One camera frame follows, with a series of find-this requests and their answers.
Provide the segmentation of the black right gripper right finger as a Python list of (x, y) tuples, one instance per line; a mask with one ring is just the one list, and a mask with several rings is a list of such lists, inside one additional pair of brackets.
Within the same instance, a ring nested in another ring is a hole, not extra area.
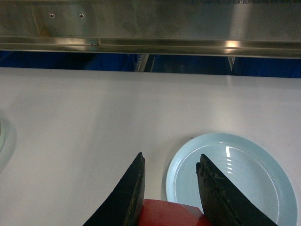
[(205, 155), (196, 164), (204, 215), (214, 226), (275, 226)]

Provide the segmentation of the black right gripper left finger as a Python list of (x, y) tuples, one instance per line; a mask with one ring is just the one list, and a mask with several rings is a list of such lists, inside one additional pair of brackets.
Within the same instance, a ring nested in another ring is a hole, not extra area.
[(145, 158), (140, 152), (85, 226), (136, 226), (145, 191)]

